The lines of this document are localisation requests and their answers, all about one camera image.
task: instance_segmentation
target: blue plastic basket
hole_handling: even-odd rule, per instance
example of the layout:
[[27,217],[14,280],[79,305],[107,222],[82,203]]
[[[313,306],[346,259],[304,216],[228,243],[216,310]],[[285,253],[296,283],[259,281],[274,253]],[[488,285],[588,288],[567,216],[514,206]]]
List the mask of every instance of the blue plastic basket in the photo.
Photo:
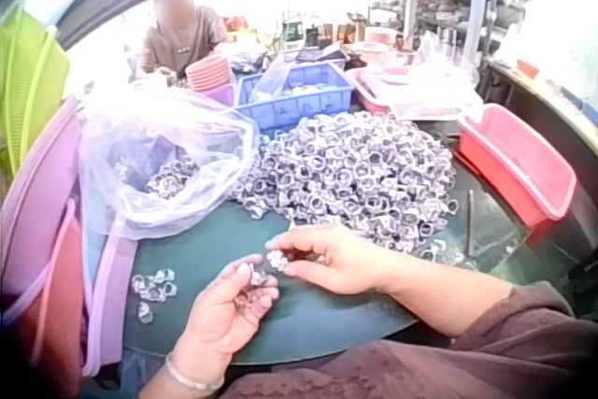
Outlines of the blue plastic basket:
[[253,88],[262,75],[252,75],[239,80],[236,108],[254,119],[261,130],[295,125],[302,117],[316,114],[337,114],[349,110],[352,83],[335,65],[318,63],[298,65],[291,69],[284,89],[302,83],[315,85],[326,83],[334,88],[320,93],[306,93],[293,97],[283,97],[266,102],[248,104]]

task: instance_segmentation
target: sleeve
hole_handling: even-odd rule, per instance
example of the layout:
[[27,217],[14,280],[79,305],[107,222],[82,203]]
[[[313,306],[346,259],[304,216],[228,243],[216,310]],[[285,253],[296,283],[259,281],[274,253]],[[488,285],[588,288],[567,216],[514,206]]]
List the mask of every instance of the sleeve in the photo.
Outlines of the sleeve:
[[547,282],[515,287],[479,318],[452,348],[576,369],[597,349],[598,325],[576,320]]
[[152,29],[146,32],[146,36],[143,38],[143,46],[141,53],[137,59],[137,67],[142,69],[144,72],[153,72],[156,69],[157,58],[153,44],[151,43]]
[[204,14],[209,33],[209,44],[210,47],[214,48],[221,42],[226,41],[226,26],[214,9],[206,7]]

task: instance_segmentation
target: worker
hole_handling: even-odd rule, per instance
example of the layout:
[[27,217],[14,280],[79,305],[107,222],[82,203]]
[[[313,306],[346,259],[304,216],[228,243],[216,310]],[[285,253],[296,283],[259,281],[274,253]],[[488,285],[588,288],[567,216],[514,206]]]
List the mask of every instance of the worker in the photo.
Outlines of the worker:
[[[385,293],[454,341],[450,349],[369,343],[318,369],[242,377],[221,396],[225,399],[553,397],[598,343],[598,326],[572,318],[547,283],[516,287],[423,261],[378,247],[339,224],[296,227],[266,246],[323,257],[323,263],[290,262],[285,275],[338,294]],[[199,295],[167,366],[141,399],[216,397],[233,355],[258,332],[278,298],[271,278],[238,304],[249,285],[249,264],[261,259],[249,256],[229,265]]]
[[156,70],[183,77],[187,66],[226,40],[224,22],[212,8],[196,7],[193,0],[153,0],[153,7],[156,24],[143,41],[137,78]]

